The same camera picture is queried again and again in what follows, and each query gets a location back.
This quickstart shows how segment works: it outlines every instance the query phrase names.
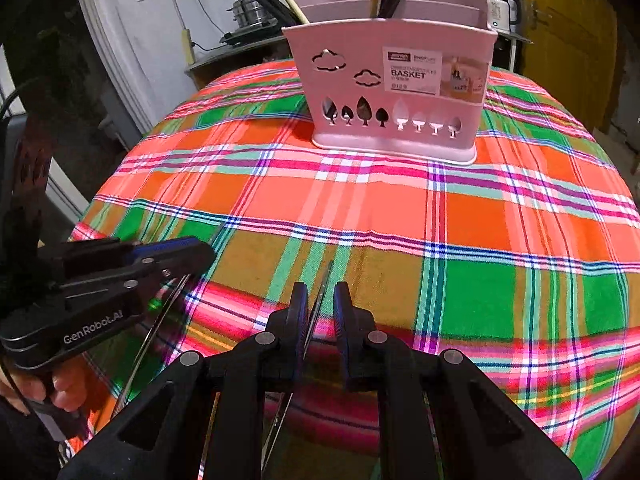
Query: finger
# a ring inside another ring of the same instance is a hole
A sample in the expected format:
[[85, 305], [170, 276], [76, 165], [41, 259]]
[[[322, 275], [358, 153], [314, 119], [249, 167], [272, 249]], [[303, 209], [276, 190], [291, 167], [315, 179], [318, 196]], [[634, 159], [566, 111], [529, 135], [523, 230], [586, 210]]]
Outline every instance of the finger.
[[[10, 373], [11, 373], [11, 377], [14, 380], [15, 385], [18, 387], [20, 392], [25, 397], [33, 400], [44, 400], [47, 393], [46, 393], [44, 384], [42, 384], [42, 381], [39, 380], [39, 378], [30, 376], [27, 374], [23, 374], [21, 372], [16, 372], [13, 370], [10, 370]], [[9, 383], [8, 379], [5, 377], [4, 373], [1, 370], [0, 370], [0, 381], [4, 384], [3, 391], [8, 390], [12, 392], [13, 395], [17, 395], [14, 392], [13, 387]]]
[[84, 384], [67, 390], [66, 392], [55, 392], [51, 396], [51, 402], [63, 410], [74, 412], [84, 404], [86, 399], [86, 389]]
[[23, 415], [29, 415], [29, 409], [22, 403], [18, 397], [6, 397], [6, 401]]
[[16, 394], [11, 386], [0, 381], [0, 396], [8, 399], [9, 397], [16, 397]]
[[52, 374], [53, 387], [64, 392], [73, 384], [84, 383], [84, 362], [80, 356], [76, 356], [56, 367]]

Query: cooking pot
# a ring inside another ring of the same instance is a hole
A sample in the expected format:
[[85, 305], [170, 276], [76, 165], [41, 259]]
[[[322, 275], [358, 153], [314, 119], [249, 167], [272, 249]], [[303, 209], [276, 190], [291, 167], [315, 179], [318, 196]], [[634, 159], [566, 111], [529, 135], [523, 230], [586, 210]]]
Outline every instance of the cooking pot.
[[255, 0], [236, 0], [231, 9], [227, 10], [233, 12], [234, 20], [238, 22], [238, 28], [267, 22], [273, 17]]

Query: basket label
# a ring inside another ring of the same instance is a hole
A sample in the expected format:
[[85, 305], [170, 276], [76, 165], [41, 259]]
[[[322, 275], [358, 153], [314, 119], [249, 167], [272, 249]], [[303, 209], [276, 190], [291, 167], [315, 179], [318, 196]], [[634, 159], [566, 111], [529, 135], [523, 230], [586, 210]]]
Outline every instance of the basket label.
[[385, 46], [382, 48], [385, 90], [440, 95], [442, 53]]
[[469, 103], [481, 103], [489, 65], [461, 56], [442, 58], [440, 95]]

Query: yellow door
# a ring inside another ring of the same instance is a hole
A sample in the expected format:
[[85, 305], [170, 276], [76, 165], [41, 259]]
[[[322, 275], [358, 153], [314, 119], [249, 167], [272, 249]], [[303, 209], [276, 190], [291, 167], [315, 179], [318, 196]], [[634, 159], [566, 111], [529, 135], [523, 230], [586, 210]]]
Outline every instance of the yellow door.
[[606, 0], [525, 0], [523, 74], [588, 131], [605, 114], [616, 63], [616, 13]]

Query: basket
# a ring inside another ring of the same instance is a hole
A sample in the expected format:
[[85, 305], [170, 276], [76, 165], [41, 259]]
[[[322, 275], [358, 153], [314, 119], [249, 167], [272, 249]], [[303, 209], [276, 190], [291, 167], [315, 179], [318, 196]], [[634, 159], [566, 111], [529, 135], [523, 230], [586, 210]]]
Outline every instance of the basket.
[[370, 19], [369, 0], [295, 0], [284, 28], [326, 149], [476, 160], [474, 139], [497, 33], [488, 0], [403, 0]]

